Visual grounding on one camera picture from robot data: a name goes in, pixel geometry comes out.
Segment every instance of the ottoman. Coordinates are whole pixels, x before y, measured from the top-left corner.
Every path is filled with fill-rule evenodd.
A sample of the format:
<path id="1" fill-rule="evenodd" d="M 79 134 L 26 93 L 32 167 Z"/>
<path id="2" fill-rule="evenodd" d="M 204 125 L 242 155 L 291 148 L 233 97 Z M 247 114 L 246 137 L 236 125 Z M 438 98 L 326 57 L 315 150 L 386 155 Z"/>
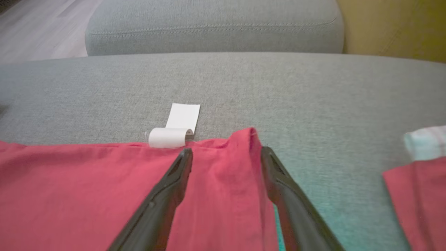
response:
<path id="1" fill-rule="evenodd" d="M 346 250 L 409 250 L 381 173 L 402 135 L 446 124 L 446 65 L 373 56 L 184 53 L 0 66 L 0 140 L 143 142 L 173 102 L 195 140 L 257 128 Z"/>
<path id="2" fill-rule="evenodd" d="M 341 53 L 336 0 L 104 0 L 88 23 L 88 55 L 291 51 Z"/>

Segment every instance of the cushion seam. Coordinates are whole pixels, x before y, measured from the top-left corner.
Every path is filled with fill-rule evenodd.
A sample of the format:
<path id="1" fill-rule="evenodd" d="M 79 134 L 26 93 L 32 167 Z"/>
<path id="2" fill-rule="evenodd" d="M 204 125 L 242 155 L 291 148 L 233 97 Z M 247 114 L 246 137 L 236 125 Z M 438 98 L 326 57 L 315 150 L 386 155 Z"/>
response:
<path id="1" fill-rule="evenodd" d="M 114 36 L 143 36 L 154 34 L 172 34 L 172 33 L 189 33 L 189 32 L 208 32 L 208 31 L 227 31 L 227 30 L 296 30 L 297 28 L 315 27 L 330 25 L 336 21 L 333 20 L 324 23 L 310 23 L 304 25 L 297 24 L 227 24 L 227 25 L 195 25 L 195 26 L 177 26 L 168 28 L 154 28 L 154 29 L 140 29 L 119 32 L 103 32 L 103 33 L 89 33 L 88 35 L 97 37 L 114 37 Z"/>

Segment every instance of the light wood floor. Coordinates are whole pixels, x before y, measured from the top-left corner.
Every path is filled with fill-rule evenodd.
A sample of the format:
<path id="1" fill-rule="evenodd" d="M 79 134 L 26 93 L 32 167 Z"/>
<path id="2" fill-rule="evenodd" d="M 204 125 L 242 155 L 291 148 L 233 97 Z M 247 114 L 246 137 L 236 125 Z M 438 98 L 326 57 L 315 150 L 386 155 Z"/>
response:
<path id="1" fill-rule="evenodd" d="M 0 16 L 0 64 L 84 57 L 85 28 L 102 0 L 21 0 Z"/>

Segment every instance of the red cloth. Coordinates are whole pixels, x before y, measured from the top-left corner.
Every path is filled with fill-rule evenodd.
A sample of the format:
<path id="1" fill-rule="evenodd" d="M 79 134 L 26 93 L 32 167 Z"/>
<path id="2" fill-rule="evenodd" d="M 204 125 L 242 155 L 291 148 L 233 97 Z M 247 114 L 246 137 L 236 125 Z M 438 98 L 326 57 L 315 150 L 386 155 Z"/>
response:
<path id="1" fill-rule="evenodd" d="M 412 249 L 445 250 L 446 157 L 415 161 L 383 175 Z"/>
<path id="2" fill-rule="evenodd" d="M 167 249 L 277 248 L 254 129 L 190 142 L 194 159 Z M 106 250 L 181 149 L 0 142 L 2 250 Z"/>

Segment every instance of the white fabric label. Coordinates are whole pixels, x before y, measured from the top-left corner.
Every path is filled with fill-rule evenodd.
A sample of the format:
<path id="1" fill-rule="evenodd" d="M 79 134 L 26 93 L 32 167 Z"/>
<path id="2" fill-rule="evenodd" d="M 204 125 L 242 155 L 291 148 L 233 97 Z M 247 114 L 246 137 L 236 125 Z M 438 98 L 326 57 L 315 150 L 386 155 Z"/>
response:
<path id="1" fill-rule="evenodd" d="M 153 148 L 177 148 L 186 145 L 186 134 L 191 129 L 154 128 L 149 134 L 149 146 Z"/>
<path id="2" fill-rule="evenodd" d="M 193 135 L 197 126 L 200 105 L 173 103 L 166 128 L 154 128 L 149 134 L 149 146 L 177 148 L 186 145 L 186 135 Z"/>
<path id="3" fill-rule="evenodd" d="M 167 119 L 166 128 L 188 128 L 195 133 L 200 105 L 184 105 L 173 103 Z"/>

